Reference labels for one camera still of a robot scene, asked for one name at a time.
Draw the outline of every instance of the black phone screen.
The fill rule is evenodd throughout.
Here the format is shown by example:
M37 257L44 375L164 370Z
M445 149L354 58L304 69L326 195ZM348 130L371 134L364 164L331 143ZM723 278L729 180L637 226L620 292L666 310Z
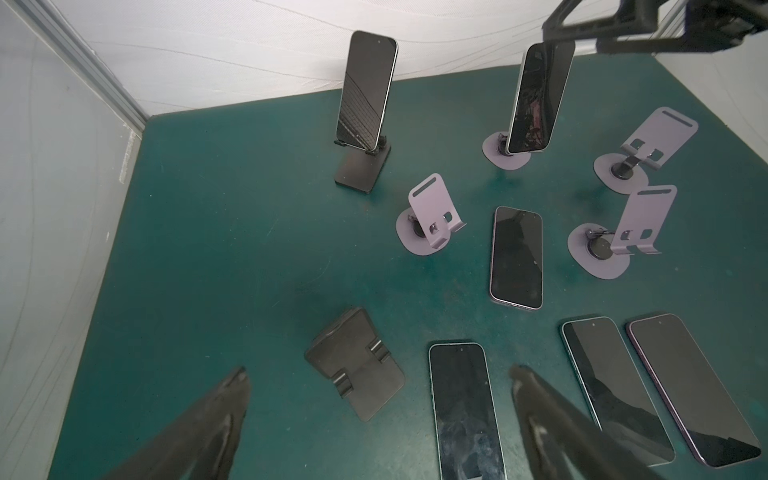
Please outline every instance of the black phone screen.
M549 145L575 49L573 41L545 42L525 52L509 126L508 154L544 150Z
M723 467L760 456L760 442L680 318L635 320L627 332L699 462Z
M672 462L672 443L613 320L567 322L562 333L602 431L645 465Z
M541 307L541 217L499 207L493 224L491 297L529 309Z
M506 478L482 347L433 345L429 375L442 480Z
M393 38L367 31L352 33L336 125L338 140L363 150L376 149L396 57Z

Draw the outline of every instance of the phone stand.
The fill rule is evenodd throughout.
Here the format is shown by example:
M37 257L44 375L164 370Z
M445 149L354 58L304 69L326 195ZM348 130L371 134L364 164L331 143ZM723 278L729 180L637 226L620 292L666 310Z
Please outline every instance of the phone stand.
M345 143L338 140L333 143L346 147ZM365 151L351 147L344 155L333 181L337 185L370 194L373 186L376 185L376 180L379 179L382 168L384 168L384 162L391 147L392 145L387 143L384 136L379 137L376 151Z
M628 195L648 186L648 176L638 164L660 169L699 129L699 124L671 108L661 107L621 145L625 154L605 154L594 161L594 172L619 194Z
M458 217L448 189L439 174L432 174L408 194L411 207L395 223L402 245L416 255L431 255L442 250L466 223Z
M513 155L504 153L506 143L507 132L497 131L482 143L482 153L492 164L502 170L517 170L531 160L529 151Z
M406 384L363 308L352 308L326 327L304 358L333 381L358 417L368 422Z
M660 185L630 194L619 226L609 231L596 223L579 225L568 235L568 251L586 271L603 280L619 277L629 267L632 252L661 253L654 248L677 187Z

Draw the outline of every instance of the green table surface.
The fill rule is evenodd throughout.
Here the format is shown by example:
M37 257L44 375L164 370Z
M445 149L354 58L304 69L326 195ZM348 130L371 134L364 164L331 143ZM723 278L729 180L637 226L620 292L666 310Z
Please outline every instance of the green table surface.
M521 170L483 156L508 126L518 67L392 85L392 143L374 191L333 183L339 91L152 118L131 186L50 478L98 478L233 367L253 383L231 478L439 478L428 345L485 347L507 474L530 478L507 371L533 367L584 412L558 331L564 319L680 316L763 445L768 444L768 166L652 57L574 60L550 146ZM581 269L566 246L586 222L615 226L627 197L595 176L658 107L699 131L652 184L677 199L661 255L632 257L616 280ZM411 188L442 175L467 226L430 257L408 253L395 219ZM492 215L544 221L544 305L492 303ZM364 306L406 385L360 422L303 358L348 306ZM768 478L766 456L698 464L642 368L677 458L666 478Z

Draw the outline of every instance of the round stand base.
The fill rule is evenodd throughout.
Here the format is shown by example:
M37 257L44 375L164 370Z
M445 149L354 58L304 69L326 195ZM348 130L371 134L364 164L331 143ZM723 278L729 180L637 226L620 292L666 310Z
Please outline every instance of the round stand base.
M434 252L439 252L448 245L448 242L445 242L440 248L432 248L429 246L429 242L426 238L419 237L413 231L413 223L411 223L411 220L408 220L408 215L413 215L412 208L402 212L395 222L397 236L400 238L400 241L406 250L415 255L425 257L427 255L432 255Z
M492 164L502 170L517 170L522 167L529 160L531 160L531 152L523 152L521 154L514 154L507 157L498 151L498 137L499 135L506 135L507 132L497 131L490 137L486 138L482 143L482 153L488 158Z
M611 167L623 162L627 158L622 154L605 154L594 161L594 172L598 178L603 181L606 187L619 194L629 195L635 191L648 186L648 175L643 171L640 165L632 169L632 177L629 180L616 178L611 173Z
M606 230L596 223L579 225L568 235L568 251L571 257L591 275L603 280L612 280L619 277L629 267L629 255L617 255L614 253L608 260L598 260L589 253L587 243L587 230ZM613 240L613 235L605 235L605 240Z

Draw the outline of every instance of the scratched phone screen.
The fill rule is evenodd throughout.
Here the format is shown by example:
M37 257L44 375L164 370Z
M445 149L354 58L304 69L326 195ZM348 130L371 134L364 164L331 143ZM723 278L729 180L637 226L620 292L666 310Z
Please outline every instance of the scratched phone screen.
M429 369L442 480L506 478L482 347L435 345Z

